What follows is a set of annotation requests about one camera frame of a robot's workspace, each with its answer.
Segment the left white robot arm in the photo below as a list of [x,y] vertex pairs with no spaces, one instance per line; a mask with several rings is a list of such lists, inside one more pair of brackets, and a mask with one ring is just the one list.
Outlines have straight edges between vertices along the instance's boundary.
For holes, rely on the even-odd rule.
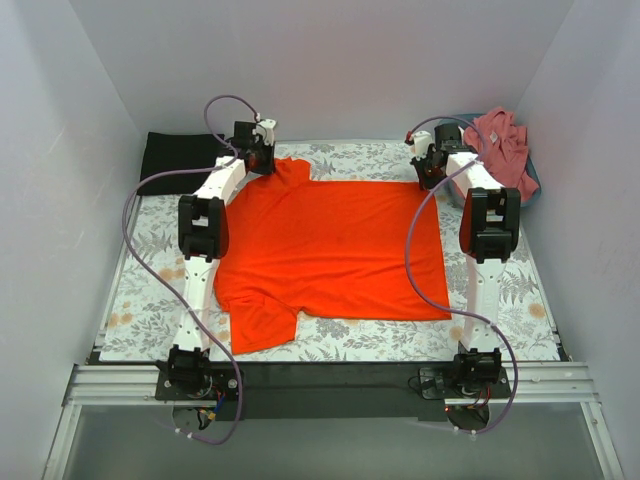
[[202,186],[178,202],[178,246],[185,271],[182,297],[188,306],[168,359],[159,368],[167,387],[193,400],[209,398],[214,386],[207,357],[212,340],[201,325],[209,317],[215,274],[229,249],[227,205],[247,174],[275,172],[276,125],[274,119],[237,121],[230,143],[238,155],[218,157]]

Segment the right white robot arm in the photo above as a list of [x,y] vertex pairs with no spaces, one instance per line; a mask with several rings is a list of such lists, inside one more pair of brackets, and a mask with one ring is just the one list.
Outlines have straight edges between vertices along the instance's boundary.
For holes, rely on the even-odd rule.
[[464,143],[462,122],[443,117],[434,131],[414,127],[405,138],[420,188],[433,196],[449,187],[463,199],[458,238],[468,271],[466,308],[440,308],[465,320],[459,350],[452,361],[421,371],[419,381],[426,398],[454,393],[487,400],[509,392],[502,354],[512,348],[498,325],[498,309],[507,262],[519,241],[521,196],[488,172],[487,146]]

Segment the orange t-shirt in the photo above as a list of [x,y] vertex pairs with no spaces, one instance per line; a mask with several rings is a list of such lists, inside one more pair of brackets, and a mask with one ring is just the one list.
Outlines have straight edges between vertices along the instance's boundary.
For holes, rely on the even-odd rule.
[[436,203],[413,182],[316,181],[280,159],[227,209],[214,281],[234,354],[295,338],[300,313],[437,321],[450,314]]

